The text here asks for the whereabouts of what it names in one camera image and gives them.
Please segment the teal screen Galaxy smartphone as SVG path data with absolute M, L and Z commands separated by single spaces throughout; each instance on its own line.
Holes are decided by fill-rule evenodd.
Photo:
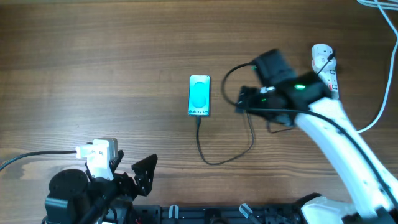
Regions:
M 191 75 L 188 97 L 189 116 L 210 115 L 211 77 L 209 75 Z

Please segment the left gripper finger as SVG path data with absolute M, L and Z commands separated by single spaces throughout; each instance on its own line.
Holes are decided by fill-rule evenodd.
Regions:
M 137 194 L 140 196 L 148 196 L 152 191 L 155 167 L 157 165 L 157 154 L 152 154 L 131 166 L 135 173 Z
M 111 160 L 110 160 L 110 162 L 109 162 L 109 167 L 110 167 L 110 170 L 111 170 L 111 173 L 112 173 L 112 174 L 113 174 L 113 173 L 116 171 L 116 169 L 118 168 L 118 166 L 119 166 L 119 164 L 120 164 L 120 162 L 121 162 L 121 160 L 122 160 L 123 157 L 124 157 L 124 153 L 123 153 L 122 150 L 120 150 L 120 151 L 118 151 L 118 155 L 117 155 L 114 159 L 111 159 Z

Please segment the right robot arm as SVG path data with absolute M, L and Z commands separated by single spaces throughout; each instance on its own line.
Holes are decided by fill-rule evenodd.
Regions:
M 346 186 L 351 203 L 311 195 L 300 207 L 305 223 L 397 223 L 397 179 L 356 132 L 340 100 L 314 72 L 298 76 L 273 49 L 250 65 L 261 88 L 236 106 L 274 123 L 296 126 L 321 149 Z

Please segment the white power strip socket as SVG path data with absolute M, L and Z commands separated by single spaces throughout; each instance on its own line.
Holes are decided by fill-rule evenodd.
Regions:
M 312 47 L 312 68 L 331 91 L 333 99 L 339 99 L 336 74 L 335 50 L 327 44 L 315 44 Z

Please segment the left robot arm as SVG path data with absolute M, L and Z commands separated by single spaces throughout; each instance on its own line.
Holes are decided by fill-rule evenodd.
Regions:
M 135 176 L 130 177 L 115 172 L 123 155 L 119 151 L 110 163 L 110 178 L 93 177 L 90 171 L 78 169 L 52 177 L 42 223 L 141 223 L 132 202 L 150 194 L 158 157 L 152 154 L 133 164 Z

